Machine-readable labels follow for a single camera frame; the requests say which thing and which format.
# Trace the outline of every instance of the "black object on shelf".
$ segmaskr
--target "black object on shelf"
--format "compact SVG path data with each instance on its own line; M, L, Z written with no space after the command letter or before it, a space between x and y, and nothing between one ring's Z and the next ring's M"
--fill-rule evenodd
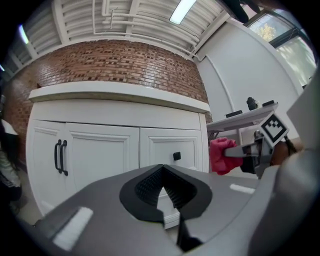
M274 104L274 103L275 103L274 100L270 100L270 101L268 101L268 102L263 103L263 104L262 104L262 107L265 107L265 106L268 106L268 105L271 105L271 104Z
M181 153L180 152L175 152L173 153L173 160L177 161L181 159Z
M240 115L240 114L242 114L242 110L238 110L238 111L235 111L235 112L226 114L225 117L226 117L226 118L230 118L230 117L234 117L234 116Z
M249 98L247 99L246 103L248 104L248 108L249 108L250 111L251 111L251 110L255 110L255 109L258 108L258 105L257 105L255 99L252 98L252 97L249 97Z

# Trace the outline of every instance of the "black knob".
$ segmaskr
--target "black knob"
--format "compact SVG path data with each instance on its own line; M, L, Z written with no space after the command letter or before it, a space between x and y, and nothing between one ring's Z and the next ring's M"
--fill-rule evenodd
M181 159L181 153L180 152L175 152L173 153L173 160L177 161Z
M247 103L250 111L258 108L258 105L257 105L255 99L252 97L249 97L248 100L246 101L246 103Z

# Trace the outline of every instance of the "cabinet panel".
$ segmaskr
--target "cabinet panel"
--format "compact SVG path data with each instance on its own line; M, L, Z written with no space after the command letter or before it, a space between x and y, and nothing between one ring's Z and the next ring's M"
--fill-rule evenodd
M76 190L139 168L139 128L67 123L67 166Z
M72 172L59 173L55 145L63 142L65 123L30 120L26 147L28 176L40 212L45 215L75 193ZM56 147L60 168L60 146Z
M202 171L202 149L200 130L140 128L140 167L167 164ZM181 159L174 160L175 152L180 152ZM180 213L164 188L157 208L163 211L165 228L179 224Z

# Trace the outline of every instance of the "window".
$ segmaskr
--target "window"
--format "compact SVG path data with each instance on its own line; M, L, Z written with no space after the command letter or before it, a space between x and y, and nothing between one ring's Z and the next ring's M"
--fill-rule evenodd
M316 70L313 51L300 37L290 39L276 49L295 73L301 86L308 83Z
M267 42L272 41L283 33L289 31L293 26L288 25L281 19L266 14L249 26L253 32L257 33Z
M305 86L316 70L318 56L301 25L287 11L263 10L246 26L269 42Z

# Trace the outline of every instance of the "floor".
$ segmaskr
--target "floor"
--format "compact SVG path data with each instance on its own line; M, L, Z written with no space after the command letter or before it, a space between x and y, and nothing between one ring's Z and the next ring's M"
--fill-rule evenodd
M23 219L30 225L33 225L37 220L42 218L42 215L33 196L28 174L25 171L20 170L18 171L18 175L22 184L22 196L19 200L20 211L17 217Z

